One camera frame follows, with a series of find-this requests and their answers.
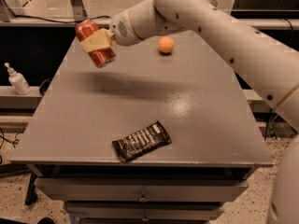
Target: dark chocolate bar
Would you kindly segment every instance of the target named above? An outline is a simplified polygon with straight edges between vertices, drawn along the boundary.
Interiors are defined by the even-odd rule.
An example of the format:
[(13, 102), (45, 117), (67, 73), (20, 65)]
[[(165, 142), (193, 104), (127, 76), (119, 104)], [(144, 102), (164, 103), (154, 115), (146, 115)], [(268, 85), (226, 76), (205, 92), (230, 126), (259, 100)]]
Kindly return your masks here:
[(120, 140), (112, 141), (122, 162), (131, 161), (157, 147), (170, 143), (170, 136), (159, 121)]

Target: red can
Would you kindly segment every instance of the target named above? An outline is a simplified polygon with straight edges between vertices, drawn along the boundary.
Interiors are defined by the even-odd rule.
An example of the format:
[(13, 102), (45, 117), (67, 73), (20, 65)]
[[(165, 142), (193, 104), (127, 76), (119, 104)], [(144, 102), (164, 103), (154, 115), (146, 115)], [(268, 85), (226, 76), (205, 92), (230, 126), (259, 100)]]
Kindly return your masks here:
[[(98, 30), (99, 28), (97, 24), (91, 20), (86, 20), (76, 27), (76, 35), (79, 41), (83, 41)], [(95, 66), (98, 68), (104, 67), (113, 59), (113, 57), (115, 57), (115, 53), (111, 48), (95, 50), (89, 52), (89, 55)]]

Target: orange ball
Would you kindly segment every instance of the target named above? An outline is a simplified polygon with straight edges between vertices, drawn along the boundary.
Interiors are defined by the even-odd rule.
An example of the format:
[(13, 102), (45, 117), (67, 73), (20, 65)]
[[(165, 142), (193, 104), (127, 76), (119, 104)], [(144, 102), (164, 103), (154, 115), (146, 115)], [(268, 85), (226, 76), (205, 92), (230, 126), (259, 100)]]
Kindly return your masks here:
[(170, 53), (174, 49), (174, 47), (175, 41), (168, 36), (163, 37), (158, 41), (158, 48), (162, 53)]

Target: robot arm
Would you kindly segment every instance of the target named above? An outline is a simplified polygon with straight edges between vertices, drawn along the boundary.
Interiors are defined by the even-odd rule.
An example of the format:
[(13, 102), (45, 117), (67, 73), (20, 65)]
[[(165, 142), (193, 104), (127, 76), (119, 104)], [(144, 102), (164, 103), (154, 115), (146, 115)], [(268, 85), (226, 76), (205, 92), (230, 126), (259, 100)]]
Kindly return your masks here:
[[(217, 10), (207, 0), (147, 0), (113, 18), (116, 42), (129, 46), (154, 35), (199, 34), (276, 112), (299, 132), (299, 54)], [(268, 224), (297, 223), (299, 136), (286, 150)]]

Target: soap bottle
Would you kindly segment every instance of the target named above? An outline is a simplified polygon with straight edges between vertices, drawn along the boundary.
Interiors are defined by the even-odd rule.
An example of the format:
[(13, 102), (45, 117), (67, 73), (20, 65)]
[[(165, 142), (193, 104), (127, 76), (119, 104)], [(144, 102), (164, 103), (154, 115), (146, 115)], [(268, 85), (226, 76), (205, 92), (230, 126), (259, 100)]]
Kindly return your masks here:
[(9, 63), (5, 63), (5, 67), (9, 73), (9, 82), (15, 88), (18, 94), (27, 94), (31, 91), (31, 88), (21, 73), (16, 72), (9, 66)]

